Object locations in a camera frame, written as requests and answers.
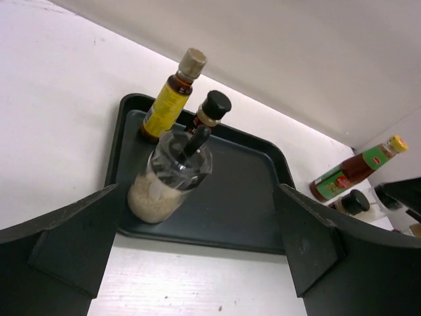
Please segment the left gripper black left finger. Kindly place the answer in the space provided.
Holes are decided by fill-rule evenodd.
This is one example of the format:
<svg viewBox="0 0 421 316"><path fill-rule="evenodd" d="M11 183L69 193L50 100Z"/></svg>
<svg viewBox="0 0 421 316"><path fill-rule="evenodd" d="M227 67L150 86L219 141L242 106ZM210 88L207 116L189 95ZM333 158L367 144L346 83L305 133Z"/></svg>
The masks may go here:
<svg viewBox="0 0 421 316"><path fill-rule="evenodd" d="M119 186L1 230L2 315L86 315L119 221Z"/></svg>

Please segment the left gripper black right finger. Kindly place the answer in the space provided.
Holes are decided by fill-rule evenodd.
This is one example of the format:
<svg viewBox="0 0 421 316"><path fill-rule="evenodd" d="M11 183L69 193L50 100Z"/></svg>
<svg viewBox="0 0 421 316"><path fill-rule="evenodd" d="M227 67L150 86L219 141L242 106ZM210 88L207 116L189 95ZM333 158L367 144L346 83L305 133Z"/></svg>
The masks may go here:
<svg viewBox="0 0 421 316"><path fill-rule="evenodd" d="M420 239L273 193L296 294L308 315L419 315Z"/></svg>

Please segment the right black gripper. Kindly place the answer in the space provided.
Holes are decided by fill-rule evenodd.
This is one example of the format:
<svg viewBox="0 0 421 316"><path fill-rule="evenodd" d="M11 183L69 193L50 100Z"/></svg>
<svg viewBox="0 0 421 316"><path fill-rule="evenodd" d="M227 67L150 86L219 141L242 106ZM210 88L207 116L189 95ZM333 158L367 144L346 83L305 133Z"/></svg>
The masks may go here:
<svg viewBox="0 0 421 316"><path fill-rule="evenodd" d="M406 207L406 213L420 223L420 177L384 182L374 187L380 205L387 211Z"/></svg>

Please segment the small dark spice jar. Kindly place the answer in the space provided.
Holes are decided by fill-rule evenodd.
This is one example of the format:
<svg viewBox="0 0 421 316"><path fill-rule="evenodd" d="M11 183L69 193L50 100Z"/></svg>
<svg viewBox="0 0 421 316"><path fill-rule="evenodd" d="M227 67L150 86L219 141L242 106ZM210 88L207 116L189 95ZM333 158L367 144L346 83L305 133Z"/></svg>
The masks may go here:
<svg viewBox="0 0 421 316"><path fill-rule="evenodd" d="M337 198L328 207L346 215L358 215L370 209L366 196L359 190L351 190L348 194Z"/></svg>

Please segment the tall green sauce bottle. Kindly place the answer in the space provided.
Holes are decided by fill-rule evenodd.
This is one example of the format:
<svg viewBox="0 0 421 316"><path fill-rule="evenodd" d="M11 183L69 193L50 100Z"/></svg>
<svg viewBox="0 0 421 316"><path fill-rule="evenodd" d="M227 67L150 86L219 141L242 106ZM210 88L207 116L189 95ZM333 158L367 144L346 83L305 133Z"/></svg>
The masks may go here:
<svg viewBox="0 0 421 316"><path fill-rule="evenodd" d="M398 135L348 158L309 184L312 195L319 202L330 201L344 191L366 180L396 155L408 150Z"/></svg>

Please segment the small yellow-label bottle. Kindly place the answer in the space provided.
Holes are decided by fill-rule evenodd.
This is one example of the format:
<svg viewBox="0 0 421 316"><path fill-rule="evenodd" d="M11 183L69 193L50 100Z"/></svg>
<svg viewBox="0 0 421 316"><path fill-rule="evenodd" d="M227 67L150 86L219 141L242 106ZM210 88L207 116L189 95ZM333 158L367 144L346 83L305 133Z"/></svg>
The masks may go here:
<svg viewBox="0 0 421 316"><path fill-rule="evenodd" d="M168 77L141 123L139 132L143 138L155 144L172 128L206 63L207 57L196 48L191 47L184 53L177 71Z"/></svg>

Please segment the small brown spice jar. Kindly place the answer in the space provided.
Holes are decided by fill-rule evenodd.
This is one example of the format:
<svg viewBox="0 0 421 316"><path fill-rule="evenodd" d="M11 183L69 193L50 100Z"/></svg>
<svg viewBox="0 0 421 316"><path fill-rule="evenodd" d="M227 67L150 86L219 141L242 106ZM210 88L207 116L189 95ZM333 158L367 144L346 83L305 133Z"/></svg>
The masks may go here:
<svg viewBox="0 0 421 316"><path fill-rule="evenodd" d="M204 102L200 104L193 118L186 125L184 131L194 134L200 125L206 125L211 130L220 124L223 116L230 112L232 103L222 92L211 90L208 92Z"/></svg>

